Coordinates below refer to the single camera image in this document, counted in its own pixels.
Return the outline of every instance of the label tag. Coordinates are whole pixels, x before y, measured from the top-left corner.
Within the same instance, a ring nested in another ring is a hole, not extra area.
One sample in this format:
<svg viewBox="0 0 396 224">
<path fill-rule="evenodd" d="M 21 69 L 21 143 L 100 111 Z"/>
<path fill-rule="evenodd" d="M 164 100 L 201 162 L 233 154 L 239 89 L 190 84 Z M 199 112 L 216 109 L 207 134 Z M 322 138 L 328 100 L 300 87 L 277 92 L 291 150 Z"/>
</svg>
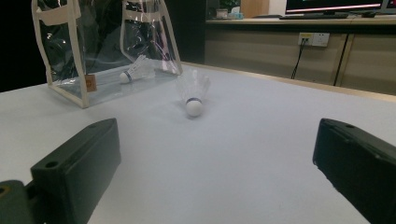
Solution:
<svg viewBox="0 0 396 224">
<path fill-rule="evenodd" d="M 85 75 L 85 82 L 87 84 L 87 92 L 96 91 L 95 75 Z"/>
</svg>

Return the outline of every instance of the screw hole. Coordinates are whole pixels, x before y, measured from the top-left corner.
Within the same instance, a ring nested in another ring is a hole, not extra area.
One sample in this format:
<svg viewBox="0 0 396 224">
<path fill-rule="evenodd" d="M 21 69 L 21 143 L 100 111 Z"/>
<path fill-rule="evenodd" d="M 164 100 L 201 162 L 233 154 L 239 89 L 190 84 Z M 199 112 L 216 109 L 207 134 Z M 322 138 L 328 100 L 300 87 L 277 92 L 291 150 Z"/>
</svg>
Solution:
<svg viewBox="0 0 396 224">
<path fill-rule="evenodd" d="M 10 191 L 9 186 L 0 186 L 0 198 L 6 195 Z"/>
<path fill-rule="evenodd" d="M 57 165 L 58 165 L 57 161 L 51 161 L 51 162 L 46 164 L 46 168 L 53 168 L 53 167 L 55 167 Z"/>
</svg>

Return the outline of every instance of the table surface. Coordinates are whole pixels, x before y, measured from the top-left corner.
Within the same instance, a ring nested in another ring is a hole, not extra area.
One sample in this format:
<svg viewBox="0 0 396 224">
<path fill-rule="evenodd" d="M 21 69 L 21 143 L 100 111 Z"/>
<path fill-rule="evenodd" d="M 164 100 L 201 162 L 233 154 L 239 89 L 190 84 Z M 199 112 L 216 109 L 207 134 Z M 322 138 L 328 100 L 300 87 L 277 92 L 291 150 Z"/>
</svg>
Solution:
<svg viewBox="0 0 396 224">
<path fill-rule="evenodd" d="M 47 85 L 1 93 L 0 180 L 27 184 L 53 149 L 116 118 L 122 163 L 89 223 L 368 223 L 313 164 L 318 124 L 341 120 L 396 145 L 395 97 L 183 68 L 211 80 L 195 119 L 173 79 L 86 109 Z"/>
</svg>

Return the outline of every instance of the white shuttlecock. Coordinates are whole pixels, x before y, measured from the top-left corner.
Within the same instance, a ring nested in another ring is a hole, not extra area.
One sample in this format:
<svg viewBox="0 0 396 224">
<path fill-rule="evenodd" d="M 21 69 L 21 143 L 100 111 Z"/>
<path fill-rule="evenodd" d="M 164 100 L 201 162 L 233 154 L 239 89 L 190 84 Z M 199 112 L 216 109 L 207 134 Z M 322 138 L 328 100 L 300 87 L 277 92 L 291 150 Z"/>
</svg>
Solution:
<svg viewBox="0 0 396 224">
<path fill-rule="evenodd" d="M 197 70 L 186 71 L 176 79 L 178 93 L 186 104 L 187 113 L 198 117 L 204 111 L 203 100 L 210 86 L 209 76 Z"/>
<path fill-rule="evenodd" d="M 120 74 L 120 83 L 130 83 L 140 78 L 154 77 L 154 67 L 151 59 L 140 55 L 129 69 Z"/>
</svg>

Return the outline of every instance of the transparent tote bag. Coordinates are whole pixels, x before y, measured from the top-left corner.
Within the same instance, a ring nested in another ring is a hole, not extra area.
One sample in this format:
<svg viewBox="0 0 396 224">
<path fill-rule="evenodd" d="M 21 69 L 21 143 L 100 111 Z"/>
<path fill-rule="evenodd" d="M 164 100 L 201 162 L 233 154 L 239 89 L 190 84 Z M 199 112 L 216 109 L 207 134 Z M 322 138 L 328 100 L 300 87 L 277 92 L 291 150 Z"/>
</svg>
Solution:
<svg viewBox="0 0 396 224">
<path fill-rule="evenodd" d="M 163 0 L 33 0 L 32 15 L 49 87 L 82 108 L 182 73 Z"/>
</svg>

